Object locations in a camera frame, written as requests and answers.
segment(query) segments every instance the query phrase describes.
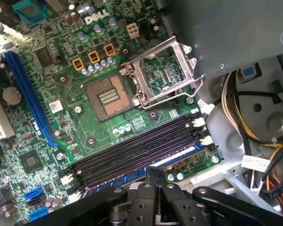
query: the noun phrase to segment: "green circuit board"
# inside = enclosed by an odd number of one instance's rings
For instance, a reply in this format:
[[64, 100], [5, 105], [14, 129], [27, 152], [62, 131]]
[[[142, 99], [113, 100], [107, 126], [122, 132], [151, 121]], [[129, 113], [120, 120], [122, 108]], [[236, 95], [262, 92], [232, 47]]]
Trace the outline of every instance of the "green circuit board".
[[[46, 112], [53, 141], [58, 144], [55, 148], [48, 145], [23, 98], [16, 105], [8, 104], [3, 98], [6, 88], [17, 87], [13, 73], [7, 72], [5, 79], [0, 78], [0, 102], [16, 135], [0, 141], [4, 152], [1, 157], [4, 167], [0, 169], [0, 187], [8, 186], [15, 197], [17, 207], [21, 210], [14, 214], [16, 221], [28, 222], [29, 213], [41, 207], [28, 207], [23, 199], [25, 192], [37, 186], [51, 187], [46, 191], [47, 197], [60, 197], [61, 206], [67, 204], [66, 189], [69, 186], [61, 184], [57, 175], [59, 170], [85, 156], [198, 109], [196, 101], [189, 104], [186, 97], [150, 110], [136, 108], [132, 104], [135, 86], [129, 78], [118, 76], [119, 66], [169, 38], [154, 1], [142, 0], [141, 7], [136, 2], [124, 0], [118, 5], [116, 1], [104, 4], [95, 0], [92, 4], [94, 12], [105, 10], [109, 14], [97, 22], [103, 29], [101, 35], [94, 31], [95, 23], [85, 24], [80, 18], [78, 23], [68, 25], [65, 15], [69, 11], [57, 14], [53, 10], [37, 24], [19, 24], [15, 28], [17, 35], [0, 35], [4, 40], [0, 41], [0, 53], [6, 51], [4, 43], [12, 42], [9, 50], [19, 54]], [[113, 16], [118, 19], [117, 28], [111, 28], [108, 24]], [[159, 26], [156, 32], [149, 27], [151, 19], [155, 19]], [[126, 25], [131, 23], [139, 27], [138, 38], [130, 39], [128, 35]], [[86, 34], [87, 40], [78, 39], [80, 32]], [[105, 47], [109, 44], [115, 49], [115, 63], [88, 75], [75, 69], [73, 61], [76, 59], [80, 59], [84, 68], [93, 65], [88, 57], [93, 51], [101, 59], [107, 59]], [[169, 49], [155, 59], [142, 62], [141, 68], [155, 94], [183, 79], [179, 63]], [[98, 90], [95, 95], [95, 90], [105, 79], [111, 83], [114, 80], [118, 85], [103, 89], [103, 92]], [[184, 91], [192, 93], [190, 87], [185, 87]], [[96, 109], [98, 100], [100, 108]], [[100, 111], [102, 108], [105, 108], [105, 113]], [[203, 169], [212, 166], [208, 155], [217, 155], [217, 152], [208, 151], [203, 156]]]

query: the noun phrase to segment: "chip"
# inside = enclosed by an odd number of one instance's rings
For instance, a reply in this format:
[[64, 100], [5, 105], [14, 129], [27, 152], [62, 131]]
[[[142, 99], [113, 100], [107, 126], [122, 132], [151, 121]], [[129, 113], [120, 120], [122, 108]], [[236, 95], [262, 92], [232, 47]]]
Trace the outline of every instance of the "chip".
[[131, 101], [117, 74], [87, 85], [85, 92], [99, 121], [131, 108]]
[[44, 31], [48, 34], [49, 32], [52, 32], [52, 28], [50, 26], [44, 27]]
[[45, 190], [46, 192], [52, 191], [52, 190], [53, 190], [52, 184], [49, 183], [49, 184], [44, 185], [44, 190]]
[[4, 49], [9, 50], [9, 49], [14, 47], [14, 44], [10, 41], [10, 42], [6, 43], [3, 47], [4, 47]]
[[19, 159], [22, 163], [24, 171], [29, 174], [35, 171], [41, 170], [43, 168], [43, 164], [41, 162], [40, 157], [35, 149], [19, 156]]
[[37, 49], [34, 53], [36, 54], [37, 59], [43, 69], [49, 69], [55, 65], [48, 46]]

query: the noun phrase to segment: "sticker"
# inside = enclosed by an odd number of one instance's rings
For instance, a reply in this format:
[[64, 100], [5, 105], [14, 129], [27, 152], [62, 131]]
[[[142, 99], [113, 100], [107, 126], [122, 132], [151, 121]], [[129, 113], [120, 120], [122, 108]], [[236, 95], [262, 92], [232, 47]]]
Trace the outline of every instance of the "sticker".
[[60, 112], [63, 110], [63, 106], [61, 104], [61, 101], [57, 100], [55, 102], [52, 102], [49, 104], [49, 107], [51, 109], [51, 112], [54, 114], [54, 113], [57, 113], [57, 112]]
[[270, 160], [268, 159], [262, 159], [255, 156], [244, 155], [242, 159], [241, 167], [264, 173], [269, 164], [270, 164]]
[[201, 110], [202, 113], [205, 113], [205, 114], [210, 114], [211, 111], [214, 109], [215, 105], [213, 104], [207, 104], [206, 102], [204, 102], [203, 100], [199, 99], [198, 101], [198, 106]]

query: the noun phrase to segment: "black ram slot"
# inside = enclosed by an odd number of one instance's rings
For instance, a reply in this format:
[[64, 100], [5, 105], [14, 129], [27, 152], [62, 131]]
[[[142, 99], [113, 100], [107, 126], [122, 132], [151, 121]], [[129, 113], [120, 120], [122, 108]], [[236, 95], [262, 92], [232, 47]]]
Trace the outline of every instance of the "black ram slot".
[[84, 166], [77, 167], [77, 171], [83, 172], [84, 170], [91, 171], [93, 169], [98, 168], [100, 165], [105, 165], [111, 162], [114, 162], [117, 159], [120, 159], [122, 157], [128, 156], [131, 153], [136, 152], [137, 150], [140, 150], [145, 146], [150, 146], [154, 143], [157, 143], [161, 140], [165, 140], [166, 137], [170, 137], [173, 134], [178, 134], [180, 131], [186, 130], [187, 132], [191, 131], [190, 128], [187, 128], [185, 124], [179, 124], [175, 128], [166, 128], [166, 130], [161, 131], [157, 134], [153, 134], [151, 137], [147, 137], [145, 140], [140, 140], [138, 143], [129, 146], [127, 148], [121, 149], [119, 151], [114, 150], [113, 153], [110, 153], [109, 155], [102, 156], [101, 159], [95, 159], [89, 164], [86, 164]]
[[159, 150], [159, 153], [153, 152], [149, 155], [144, 155], [143, 157], [139, 156], [138, 159], [130, 160], [128, 163], [119, 163], [113, 166], [114, 169], [107, 169], [106, 172], [101, 172], [99, 175], [91, 175], [89, 180], [83, 178], [82, 180], [82, 188], [91, 188], [100, 183], [108, 181], [112, 178], [115, 178], [119, 175], [122, 175], [126, 172], [130, 172], [134, 169], [146, 166], [153, 162], [154, 160], [160, 159], [164, 156], [167, 156], [176, 151], [182, 150], [188, 145], [191, 145], [193, 141], [190, 138], [186, 138], [184, 140], [180, 140], [178, 142], [170, 141], [163, 146], [155, 148]]
[[160, 131], [162, 132], [169, 127], [172, 127], [172, 126], [176, 127], [176, 125], [178, 124], [185, 125], [186, 123], [191, 122], [193, 119], [194, 119], [193, 115], [182, 116], [182, 117], [176, 118], [172, 120], [171, 122], [167, 122], [159, 127], [148, 130], [145, 133], [140, 134], [139, 136], [130, 138], [122, 143], [119, 143], [115, 146], [105, 149], [100, 153], [88, 156], [85, 159], [82, 159], [74, 163], [70, 168], [68, 168], [68, 170], [70, 171], [69, 173], [76, 172], [77, 170], [79, 170], [79, 167], [83, 167], [84, 165], [87, 165], [88, 163], [92, 164], [96, 160], [102, 160], [104, 156], [110, 156], [111, 153], [117, 153], [118, 151], [124, 150], [125, 148], [130, 148], [137, 143], [144, 142], [144, 140], [147, 139], [148, 137], [152, 137], [156, 133], [159, 133]]

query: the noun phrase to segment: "pcie slot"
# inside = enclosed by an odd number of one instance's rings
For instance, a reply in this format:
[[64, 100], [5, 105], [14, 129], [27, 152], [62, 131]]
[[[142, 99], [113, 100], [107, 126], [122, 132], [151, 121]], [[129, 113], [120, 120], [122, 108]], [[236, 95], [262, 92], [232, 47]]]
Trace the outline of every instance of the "pcie slot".
[[25, 102], [30, 109], [40, 131], [44, 134], [47, 142], [50, 146], [56, 147], [57, 144], [53, 143], [50, 134], [49, 134], [49, 124], [46, 120], [45, 112], [43, 111], [38, 97], [36, 96], [32, 85], [23, 69], [19, 56], [12, 52], [8, 51], [5, 53], [5, 59], [8, 63], [9, 68], [14, 74], [16, 83], [25, 99]]
[[178, 117], [170, 122], [167, 122], [159, 127], [153, 128], [151, 130], [148, 130], [146, 132], [144, 132], [143, 134], [140, 134], [139, 136], [130, 138], [122, 143], [119, 143], [115, 146], [112, 146], [110, 148], [107, 148], [106, 150], [103, 150], [100, 153], [88, 156], [85, 159], [82, 159], [76, 163], [74, 163], [72, 165], [72, 169], [74, 170], [74, 172], [76, 172], [77, 170], [79, 170], [81, 167], [89, 164], [89, 163], [93, 163], [95, 161], [98, 160], [102, 160], [103, 158], [106, 157], [110, 157], [112, 153], [118, 153], [120, 150], [124, 150], [127, 148], [131, 148], [139, 143], [144, 143], [145, 140], [149, 140], [151, 138], [153, 138], [157, 133], [164, 133], [166, 132], [166, 130], [169, 129], [174, 129], [177, 128], [177, 126], [182, 127], [183, 125], [185, 126], [186, 123], [189, 123], [190, 121], [193, 120], [193, 116], [192, 115], [188, 115], [188, 116], [182, 116], [182, 117]]
[[138, 140], [137, 143], [128, 146], [128, 147], [119, 147], [113, 150], [112, 153], [107, 153], [104, 156], [101, 156], [101, 158], [94, 158], [92, 159], [92, 162], [85, 164], [84, 166], [81, 166], [79, 170], [83, 172], [84, 170], [91, 171], [93, 169], [98, 168], [100, 165], [105, 165], [110, 162], [113, 162], [115, 159], [120, 159], [122, 157], [128, 156], [134, 151], [142, 148], [144, 144], [147, 144], [147, 146], [150, 146], [154, 143], [159, 142], [160, 140], [165, 139], [166, 136], [171, 136], [173, 134], [177, 134], [178, 132], [182, 131], [183, 129], [186, 129], [187, 131], [190, 131], [190, 129], [186, 128], [184, 123], [179, 123], [175, 127], [166, 127], [161, 128], [160, 131], [158, 131], [156, 134], [149, 134], [145, 137], [144, 140]]
[[150, 150], [150, 153], [142, 153], [140, 155], [137, 155], [134, 159], [115, 164], [112, 167], [105, 169], [105, 171], [90, 175], [88, 178], [82, 178], [82, 188], [90, 188], [96, 186], [131, 170], [144, 167], [154, 160], [182, 150], [188, 145], [192, 145], [192, 143], [193, 140], [191, 137], [189, 137], [189, 134], [185, 135], [184, 137], [179, 137], [178, 140], [171, 140], [162, 146]]

